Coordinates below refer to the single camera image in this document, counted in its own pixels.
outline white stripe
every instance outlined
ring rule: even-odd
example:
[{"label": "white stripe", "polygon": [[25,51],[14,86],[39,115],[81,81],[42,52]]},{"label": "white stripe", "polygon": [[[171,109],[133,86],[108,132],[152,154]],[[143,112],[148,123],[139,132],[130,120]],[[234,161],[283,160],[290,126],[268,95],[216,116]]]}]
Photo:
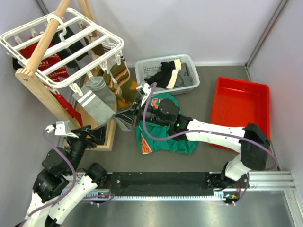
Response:
[{"label": "white stripe", "polygon": [[81,106],[85,107],[88,103],[91,102],[91,100],[93,100],[96,97],[95,94],[93,94],[88,100],[86,100]]},{"label": "white stripe", "polygon": [[84,96],[82,96],[79,100],[78,103],[82,103],[84,99],[86,99],[88,96],[90,96],[91,94],[91,90],[88,91],[88,93],[86,93]]}]

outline hanging ring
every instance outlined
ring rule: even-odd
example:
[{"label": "hanging ring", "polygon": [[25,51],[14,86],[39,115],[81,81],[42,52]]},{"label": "hanging ring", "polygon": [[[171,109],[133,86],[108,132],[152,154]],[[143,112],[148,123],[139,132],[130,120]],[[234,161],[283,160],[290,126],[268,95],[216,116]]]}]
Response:
[{"label": "hanging ring", "polygon": [[67,34],[67,30],[66,30],[66,27],[64,25],[64,22],[60,19],[60,17],[58,17],[54,14],[48,15],[47,18],[46,18],[48,23],[51,21],[51,19],[55,19],[61,25],[62,32],[59,33],[59,37],[60,37],[61,41],[64,42],[65,41],[64,36]]}]

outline green shirt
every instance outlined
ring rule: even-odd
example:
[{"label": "green shirt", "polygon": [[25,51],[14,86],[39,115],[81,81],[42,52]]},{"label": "green shirt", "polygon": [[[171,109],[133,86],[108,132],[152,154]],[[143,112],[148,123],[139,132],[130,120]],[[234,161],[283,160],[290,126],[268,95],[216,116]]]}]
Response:
[{"label": "green shirt", "polygon": [[[171,99],[177,106],[179,106],[177,100],[169,93],[161,93],[152,97],[150,104],[158,108],[159,102],[165,98]],[[149,134],[154,137],[164,138],[168,136],[167,131],[169,130],[169,127],[163,127],[148,122],[146,123],[146,127]],[[142,121],[140,121],[139,125],[136,126],[135,130],[138,147],[144,155],[158,150],[170,150],[174,153],[177,152],[190,155],[199,143],[196,141],[186,140],[175,141],[173,139],[163,141],[153,140],[145,133]]]}]

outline gray cloth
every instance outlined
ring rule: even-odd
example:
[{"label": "gray cloth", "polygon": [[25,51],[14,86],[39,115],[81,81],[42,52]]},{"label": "gray cloth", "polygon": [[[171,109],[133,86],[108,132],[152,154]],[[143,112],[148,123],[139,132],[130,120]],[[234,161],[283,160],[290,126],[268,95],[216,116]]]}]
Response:
[{"label": "gray cloth", "polygon": [[[97,126],[107,124],[115,114],[115,111],[98,98],[86,85],[81,88],[81,91],[83,92],[83,96],[80,96],[78,93],[74,93],[72,96],[95,120]],[[114,120],[123,131],[131,130],[131,126],[124,125],[119,119],[114,118]]]},{"label": "gray cloth", "polygon": [[106,86],[103,77],[95,77],[95,81],[88,80],[86,86],[96,94],[96,96],[105,102],[106,105],[113,108],[116,104],[116,97]]},{"label": "gray cloth", "polygon": [[187,87],[194,84],[193,78],[189,75],[186,63],[181,65],[181,70],[178,72],[177,80],[174,88]]}]

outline white plastic drying rack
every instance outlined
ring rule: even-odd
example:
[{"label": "white plastic drying rack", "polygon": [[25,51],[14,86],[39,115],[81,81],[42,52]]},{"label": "white plastic drying rack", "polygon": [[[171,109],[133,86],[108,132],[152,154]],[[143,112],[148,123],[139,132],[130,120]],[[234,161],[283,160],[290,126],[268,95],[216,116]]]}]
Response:
[{"label": "white plastic drying rack", "polygon": [[[0,43],[2,45],[4,45],[4,47],[8,50],[8,52],[9,52],[8,55],[11,55],[14,58],[16,58],[19,61],[19,63],[21,63],[21,65],[23,67],[25,67],[27,65],[29,59],[24,58],[19,53],[19,50],[21,50],[23,48],[26,48],[27,46],[32,45],[32,44],[40,41],[43,34],[37,35],[34,38],[29,39],[25,42],[22,42],[22,43],[20,43],[16,46],[12,46],[8,42],[8,39],[10,39],[12,37],[18,39],[18,34],[19,33],[24,32],[26,30],[33,29],[35,26],[37,26],[39,24],[46,24],[47,25],[47,23],[49,23],[51,19],[55,19],[60,24],[56,31],[57,32],[62,31],[62,33],[60,33],[61,42],[52,46],[52,47],[50,47],[50,48],[48,48],[42,59],[45,59],[45,58],[47,58],[47,57],[49,57],[49,56],[51,56],[55,53],[58,53],[59,51],[61,51],[63,49],[68,48],[73,43],[75,43],[75,42],[79,41],[80,39],[92,34],[94,31],[98,31],[99,33],[103,34],[103,36],[101,36],[97,40],[93,41],[92,43],[85,46],[81,50],[71,54],[69,57],[65,58],[64,60],[60,61],[59,63],[49,67],[48,69],[46,69],[44,71],[36,70],[36,76],[44,84],[47,84],[49,87],[58,89],[58,88],[63,88],[63,87],[66,87],[66,86],[70,86],[73,91],[77,92],[75,90],[76,85],[74,84],[74,82],[77,79],[79,79],[80,77],[82,77],[83,75],[86,75],[86,74],[88,74],[88,76],[91,76],[90,71],[93,68],[97,67],[98,65],[100,65],[100,67],[105,69],[105,70],[108,69],[107,68],[107,59],[112,57],[112,56],[115,56],[117,61],[120,60],[120,57],[121,57],[121,54],[122,54],[122,48],[124,46],[124,42],[120,37],[116,36],[115,34],[109,32],[109,31],[107,31],[103,27],[97,25],[96,23],[89,20],[87,17],[83,16],[81,13],[77,12],[76,10],[74,10],[72,8],[67,8],[66,12],[71,13],[74,17],[72,19],[66,21],[66,22],[63,22],[58,16],[54,15],[54,13],[50,13],[48,15],[45,15],[44,17],[36,19],[32,22],[29,22],[25,25],[17,27],[17,28],[15,28],[13,30],[10,30],[8,32],[5,32],[3,35],[0,36]],[[64,39],[63,36],[66,34],[66,27],[71,26],[72,24],[75,24],[75,23],[80,25],[83,22],[85,22],[88,25],[85,29],[81,30],[80,32],[76,33],[75,35],[73,35],[72,37],[70,37],[68,39]],[[102,42],[111,42],[112,43],[113,41],[115,43],[115,46],[110,51],[103,54],[99,58],[95,59],[94,61],[92,61],[90,64],[86,65],[85,67],[83,67],[79,71],[73,73],[68,78],[64,79],[63,81],[54,82],[54,81],[52,81],[51,79],[48,78],[47,75],[56,71],[58,68],[66,65],[67,63],[71,62],[72,60],[74,60],[77,57],[81,56],[82,54],[86,53],[87,51],[91,50],[95,46],[97,46],[99,44],[102,44]]]}]

